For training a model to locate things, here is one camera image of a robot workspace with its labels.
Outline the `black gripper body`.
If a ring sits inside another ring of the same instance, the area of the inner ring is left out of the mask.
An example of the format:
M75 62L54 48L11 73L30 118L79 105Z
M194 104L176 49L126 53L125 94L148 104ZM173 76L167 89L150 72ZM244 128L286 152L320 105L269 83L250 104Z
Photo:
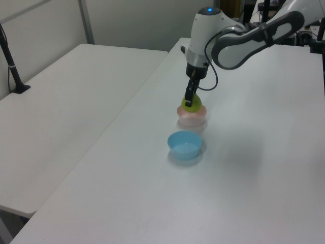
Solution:
M202 80L207 76L208 67L209 67L208 63L203 63L202 67L196 67L191 65L190 63L187 63L186 75L190 79L193 78L194 80Z

